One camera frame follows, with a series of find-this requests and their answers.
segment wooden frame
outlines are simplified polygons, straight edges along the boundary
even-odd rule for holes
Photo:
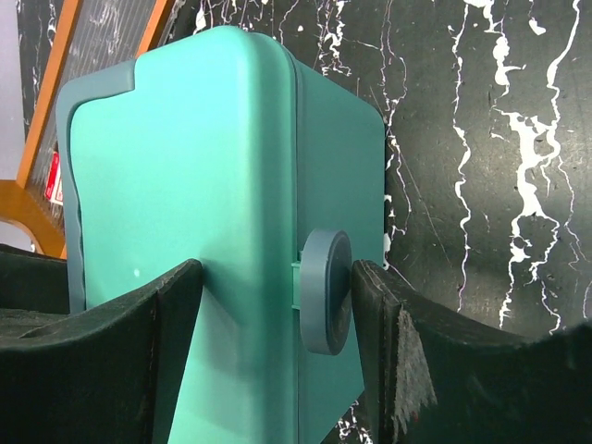
[[[47,67],[43,75],[37,105],[29,128],[16,180],[0,180],[0,221],[22,229],[36,250],[49,256],[66,258],[66,240],[48,215],[26,190],[52,104],[57,95],[68,48],[76,29],[83,0],[65,0],[55,30]],[[136,56],[155,48],[166,26],[175,0],[156,0]]]

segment teal box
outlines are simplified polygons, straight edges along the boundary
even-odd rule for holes
[[[377,111],[224,26],[71,81],[57,126],[73,313],[203,262],[169,442],[319,443],[363,390],[360,358],[353,322],[339,355],[304,348],[294,273],[315,228],[382,262]]]

